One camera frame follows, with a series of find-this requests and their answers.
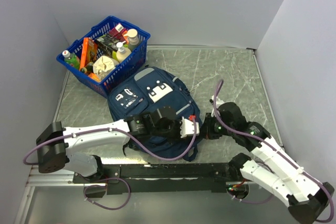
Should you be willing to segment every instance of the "basket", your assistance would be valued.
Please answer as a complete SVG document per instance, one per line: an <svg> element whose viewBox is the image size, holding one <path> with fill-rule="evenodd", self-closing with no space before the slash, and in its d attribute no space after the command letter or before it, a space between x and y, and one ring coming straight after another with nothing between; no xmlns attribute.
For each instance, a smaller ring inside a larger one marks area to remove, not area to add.
<svg viewBox="0 0 336 224"><path fill-rule="evenodd" d="M96 82L86 74L80 72L78 69L70 66L64 61L64 57L62 53L60 53L56 60L63 64L69 71L73 73L73 75L84 85L88 86L95 92L101 94L103 97L107 98L108 94L111 90L120 84L122 81L127 79L129 76L137 72L137 70L146 62L146 53L147 53L147 40L151 37L151 35L139 27L126 22L124 20L118 19L113 16L109 16L100 22L98 25L93 26L91 31L87 33L84 37L79 40L75 40L72 45L67 48L70 53L75 53L78 58L81 57L83 40L86 37L90 37L91 39L98 38L104 34L107 34L113 27L115 27L118 23L121 23L123 27L126 29L136 29L138 31L138 38L141 43L138 45L136 49L132 51L132 53L123 60L116 68L110 72L101 82ZM103 52L98 49L98 58L103 55Z"/></svg>

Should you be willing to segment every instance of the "table surface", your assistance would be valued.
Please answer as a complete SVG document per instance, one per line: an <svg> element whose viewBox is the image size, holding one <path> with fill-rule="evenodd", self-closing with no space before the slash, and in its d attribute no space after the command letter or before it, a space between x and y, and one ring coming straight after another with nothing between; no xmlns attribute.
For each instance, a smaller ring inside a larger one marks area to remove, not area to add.
<svg viewBox="0 0 336 224"><path fill-rule="evenodd" d="M203 119L211 112L209 99L219 79L224 84L219 97L235 102L249 121L262 124L278 141L279 135L259 76L252 50L221 48L149 48L147 63L179 77L188 87L201 110ZM57 121L63 126L85 127L112 122L107 100L81 84L71 73L61 101ZM240 152L250 155L228 136L218 140L202 140L193 162L229 162ZM98 155L105 164L166 163L146 153L126 148L121 143L89 148L86 154ZM178 160L171 163L187 163Z"/></svg>

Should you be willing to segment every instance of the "backpack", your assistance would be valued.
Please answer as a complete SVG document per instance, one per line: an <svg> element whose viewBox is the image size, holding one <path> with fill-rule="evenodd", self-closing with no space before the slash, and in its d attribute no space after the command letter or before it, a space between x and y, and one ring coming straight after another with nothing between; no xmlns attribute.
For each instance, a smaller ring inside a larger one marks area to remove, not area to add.
<svg viewBox="0 0 336 224"><path fill-rule="evenodd" d="M196 121L202 125L199 117L200 110L192 99L186 85L177 77L156 67L147 67L114 88L108 96L108 106L114 121L124 119L142 112L154 112L164 106L170 106L176 111L176 118L196 116ZM201 139L196 138L191 150L193 154L186 154L183 159L192 161L198 153L197 144ZM153 136L143 145L154 154L174 158L181 155L188 147L188 141L168 141L164 137ZM144 150L130 140L128 146L135 150Z"/></svg>

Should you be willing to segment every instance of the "white bottle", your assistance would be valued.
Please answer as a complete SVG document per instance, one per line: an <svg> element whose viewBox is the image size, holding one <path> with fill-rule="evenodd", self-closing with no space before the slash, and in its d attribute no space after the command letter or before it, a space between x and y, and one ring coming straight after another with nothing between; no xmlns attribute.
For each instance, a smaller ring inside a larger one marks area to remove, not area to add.
<svg viewBox="0 0 336 224"><path fill-rule="evenodd" d="M122 62L124 59L126 59L128 57L128 55L130 55L132 52L130 49L124 47L123 42L118 42L117 43L117 60L118 62Z"/></svg>
<svg viewBox="0 0 336 224"><path fill-rule="evenodd" d="M128 36L128 48L133 51L139 44L139 38L138 38L138 31L135 29L129 29L127 33L125 34Z"/></svg>

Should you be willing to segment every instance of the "white wall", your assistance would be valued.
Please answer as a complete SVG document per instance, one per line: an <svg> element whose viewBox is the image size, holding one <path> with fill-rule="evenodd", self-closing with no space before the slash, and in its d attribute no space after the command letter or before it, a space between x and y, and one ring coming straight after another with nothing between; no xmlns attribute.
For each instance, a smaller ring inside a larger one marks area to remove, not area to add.
<svg viewBox="0 0 336 224"><path fill-rule="evenodd" d="M286 151L309 173L334 187L335 3L284 0L257 50Z"/></svg>
<svg viewBox="0 0 336 224"><path fill-rule="evenodd" d="M257 48L283 0L47 0L69 43L108 15L152 34L152 45Z"/></svg>
<svg viewBox="0 0 336 224"><path fill-rule="evenodd" d="M30 167L22 158L52 121L68 46L44 0L0 0L0 220L13 223Z"/></svg>

